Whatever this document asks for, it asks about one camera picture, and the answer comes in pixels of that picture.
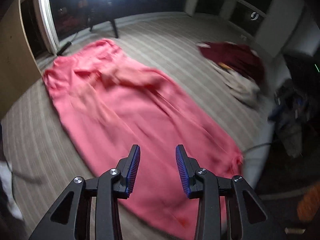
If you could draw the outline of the blue and white clothes pile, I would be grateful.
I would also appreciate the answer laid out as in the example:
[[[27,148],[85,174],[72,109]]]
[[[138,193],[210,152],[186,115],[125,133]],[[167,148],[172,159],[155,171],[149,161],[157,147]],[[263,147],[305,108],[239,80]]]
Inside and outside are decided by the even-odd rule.
[[[12,185],[11,165],[1,161],[1,211],[23,221],[23,215],[15,201]]]

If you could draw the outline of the black light tripod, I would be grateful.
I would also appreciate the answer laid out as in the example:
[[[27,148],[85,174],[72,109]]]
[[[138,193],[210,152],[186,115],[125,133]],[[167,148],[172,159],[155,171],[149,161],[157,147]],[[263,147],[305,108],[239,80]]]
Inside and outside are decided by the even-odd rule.
[[[92,32],[95,25],[103,22],[110,22],[115,38],[119,38],[114,16],[113,0],[91,0],[87,20],[89,32]]]

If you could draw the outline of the cream knitted garment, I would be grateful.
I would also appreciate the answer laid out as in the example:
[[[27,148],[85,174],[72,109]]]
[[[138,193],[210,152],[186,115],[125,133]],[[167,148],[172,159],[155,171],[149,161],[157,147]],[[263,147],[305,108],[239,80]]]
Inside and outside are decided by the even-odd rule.
[[[211,60],[208,62],[229,88],[232,96],[248,107],[257,108],[260,88],[252,79],[245,78],[231,68],[223,68]]]

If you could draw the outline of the dark maroon garment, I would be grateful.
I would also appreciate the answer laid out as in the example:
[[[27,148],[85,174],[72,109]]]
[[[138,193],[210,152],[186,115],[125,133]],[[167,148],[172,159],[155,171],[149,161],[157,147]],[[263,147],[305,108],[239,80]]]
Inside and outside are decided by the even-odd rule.
[[[227,66],[245,78],[250,78],[257,85],[265,79],[265,68],[261,58],[248,45],[231,42],[197,43],[203,57],[219,66]]]

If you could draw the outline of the wooden cabinet panel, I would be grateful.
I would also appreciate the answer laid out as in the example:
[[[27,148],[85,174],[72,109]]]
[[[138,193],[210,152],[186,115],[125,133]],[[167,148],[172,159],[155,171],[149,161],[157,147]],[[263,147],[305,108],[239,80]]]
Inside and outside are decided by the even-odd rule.
[[[22,22],[21,2],[14,0],[1,20],[1,118],[41,77]]]

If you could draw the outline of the dark clutter pile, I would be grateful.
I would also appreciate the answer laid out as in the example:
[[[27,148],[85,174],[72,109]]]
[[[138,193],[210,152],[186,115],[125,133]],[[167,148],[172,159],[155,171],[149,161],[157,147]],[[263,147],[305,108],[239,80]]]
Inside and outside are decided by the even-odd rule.
[[[302,155],[303,125],[310,115],[310,102],[305,93],[298,90],[292,79],[286,79],[274,93],[276,106],[268,121],[276,125],[276,138],[291,158]]]

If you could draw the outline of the pink garment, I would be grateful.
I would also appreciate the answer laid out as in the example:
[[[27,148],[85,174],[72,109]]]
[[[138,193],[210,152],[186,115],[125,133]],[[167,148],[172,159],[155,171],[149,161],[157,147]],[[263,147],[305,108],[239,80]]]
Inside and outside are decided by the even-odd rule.
[[[122,204],[150,226],[193,239],[198,203],[183,192],[176,146],[215,175],[241,172],[234,140],[167,74],[112,40],[58,57],[43,81],[77,152],[95,176],[140,147],[133,194]]]

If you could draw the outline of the orange object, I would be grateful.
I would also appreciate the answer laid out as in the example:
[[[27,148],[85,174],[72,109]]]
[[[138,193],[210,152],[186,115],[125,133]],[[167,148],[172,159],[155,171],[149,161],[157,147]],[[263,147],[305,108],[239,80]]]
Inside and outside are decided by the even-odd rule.
[[[320,202],[320,185],[319,182],[312,185],[308,192],[304,194],[303,199],[298,203],[297,216],[298,219],[307,223],[314,219],[319,210]]]

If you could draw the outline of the plaid beige rug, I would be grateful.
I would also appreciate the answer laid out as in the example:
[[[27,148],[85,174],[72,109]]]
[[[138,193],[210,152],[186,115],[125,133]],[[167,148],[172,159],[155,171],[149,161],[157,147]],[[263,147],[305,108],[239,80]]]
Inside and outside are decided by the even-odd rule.
[[[258,143],[268,101],[251,109],[231,95],[199,52],[201,41],[242,43],[242,36],[215,18],[151,17],[119,25],[117,44],[133,59],[167,73],[236,142],[241,150]],[[14,178],[14,196],[29,237],[54,200],[76,176],[91,177],[51,104],[36,81],[2,119],[6,159],[14,171],[39,177],[40,184]]]

